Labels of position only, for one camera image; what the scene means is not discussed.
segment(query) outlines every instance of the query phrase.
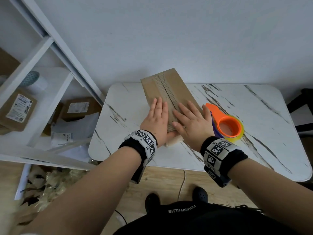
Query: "purple handle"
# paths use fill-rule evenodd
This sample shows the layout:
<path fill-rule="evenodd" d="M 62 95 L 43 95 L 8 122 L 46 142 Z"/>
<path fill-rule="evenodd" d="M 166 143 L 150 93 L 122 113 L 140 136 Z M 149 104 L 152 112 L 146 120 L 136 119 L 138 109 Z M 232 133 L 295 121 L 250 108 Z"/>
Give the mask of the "purple handle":
<path fill-rule="evenodd" d="M 212 126 L 213 126 L 213 131 L 214 131 L 214 135 L 216 137 L 219 137 L 219 138 L 224 138 L 224 136 L 218 131 L 217 127 L 215 126 L 215 123 L 214 123 L 214 120 L 213 120 L 213 116 L 212 116 L 212 112 L 211 113 L 211 117 L 212 117 Z"/>

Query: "black chair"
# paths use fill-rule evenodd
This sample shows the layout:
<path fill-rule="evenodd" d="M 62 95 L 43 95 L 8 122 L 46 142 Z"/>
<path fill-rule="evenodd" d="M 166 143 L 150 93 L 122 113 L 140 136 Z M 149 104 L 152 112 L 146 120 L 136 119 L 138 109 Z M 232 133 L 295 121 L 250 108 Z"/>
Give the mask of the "black chair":
<path fill-rule="evenodd" d="M 313 89 L 304 88 L 301 90 L 301 95 L 293 99 L 288 105 L 289 113 L 294 112 L 305 104 L 308 105 L 311 114 L 313 114 Z M 313 130 L 313 123 L 298 125 L 295 127 L 297 132 Z"/>

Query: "finger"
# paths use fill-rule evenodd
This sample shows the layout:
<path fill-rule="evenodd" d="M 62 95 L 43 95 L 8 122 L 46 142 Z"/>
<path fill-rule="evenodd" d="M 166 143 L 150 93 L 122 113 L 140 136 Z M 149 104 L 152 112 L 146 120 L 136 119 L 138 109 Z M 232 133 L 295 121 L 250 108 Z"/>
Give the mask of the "finger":
<path fill-rule="evenodd" d="M 197 117 L 182 103 L 178 103 L 179 108 L 182 110 L 184 115 L 186 115 L 189 119 L 196 119 Z"/>
<path fill-rule="evenodd" d="M 159 97 L 156 104 L 156 109 L 154 111 L 154 117 L 161 117 L 161 114 L 162 114 L 162 98 Z"/>
<path fill-rule="evenodd" d="M 171 131 L 168 132 L 166 135 L 166 141 L 171 140 L 172 138 L 175 138 L 176 136 L 180 135 L 177 131 Z"/>
<path fill-rule="evenodd" d="M 197 109 L 197 107 L 191 101 L 188 101 L 188 105 L 189 105 L 191 111 L 193 112 L 193 114 L 195 116 L 197 116 L 198 118 L 202 118 L 203 119 L 202 114 L 200 113 L 200 111 Z"/>
<path fill-rule="evenodd" d="M 155 110 L 155 108 L 156 108 L 156 98 L 154 98 L 153 99 L 153 101 L 152 101 L 152 104 L 151 104 L 151 106 L 150 106 L 150 110 L 149 110 L 149 113 L 148 113 L 148 118 L 152 118 L 153 116 L 154 116 L 154 110 Z"/>
<path fill-rule="evenodd" d="M 164 119 L 166 122 L 168 121 L 168 106 L 167 106 L 167 102 L 163 103 L 161 118 Z"/>
<path fill-rule="evenodd" d="M 173 114 L 182 122 L 184 125 L 188 123 L 190 120 L 187 116 L 183 115 L 182 113 L 178 112 L 177 110 L 173 110 Z"/>
<path fill-rule="evenodd" d="M 172 124 L 173 124 L 173 126 L 175 127 L 175 129 L 177 130 L 177 132 L 178 132 L 183 138 L 185 138 L 186 135 L 187 135 L 187 132 L 186 132 L 186 130 L 184 129 L 184 127 L 183 127 L 180 123 L 175 122 L 175 121 L 174 121 Z"/>
<path fill-rule="evenodd" d="M 206 121 L 211 122 L 212 121 L 212 116 L 209 108 L 207 108 L 205 105 L 202 105 L 202 109 L 204 112 L 204 118 Z"/>

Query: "marble table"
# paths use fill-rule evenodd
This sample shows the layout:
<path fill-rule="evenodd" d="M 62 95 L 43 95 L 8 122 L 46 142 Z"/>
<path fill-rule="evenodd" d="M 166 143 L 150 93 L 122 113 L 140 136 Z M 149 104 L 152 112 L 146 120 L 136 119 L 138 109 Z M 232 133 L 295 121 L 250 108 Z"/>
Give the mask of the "marble table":
<path fill-rule="evenodd" d="M 293 181 L 306 181 L 312 168 L 282 94 L 269 85 L 186 84 L 199 105 L 217 105 L 241 120 L 245 134 L 236 144 L 253 160 Z M 139 129 L 149 106 L 141 83 L 116 83 L 107 94 L 89 146 L 92 159 L 103 161 L 123 138 Z M 150 166 L 204 171 L 201 154 L 183 142 L 162 146 Z"/>

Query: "shoe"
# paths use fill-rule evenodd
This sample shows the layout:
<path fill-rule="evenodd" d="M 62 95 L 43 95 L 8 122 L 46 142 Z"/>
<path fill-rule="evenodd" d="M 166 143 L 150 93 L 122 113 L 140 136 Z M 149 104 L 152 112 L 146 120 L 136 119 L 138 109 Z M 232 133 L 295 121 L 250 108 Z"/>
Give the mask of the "shoe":
<path fill-rule="evenodd" d="M 196 188 L 194 188 L 194 191 L 193 191 L 193 202 L 197 203 L 200 201 L 208 203 L 209 197 L 205 189 L 197 186 Z"/>
<path fill-rule="evenodd" d="M 161 205 L 160 199 L 157 194 L 151 193 L 147 196 L 145 201 L 146 212 L 151 213 L 151 211 L 155 210 Z"/>

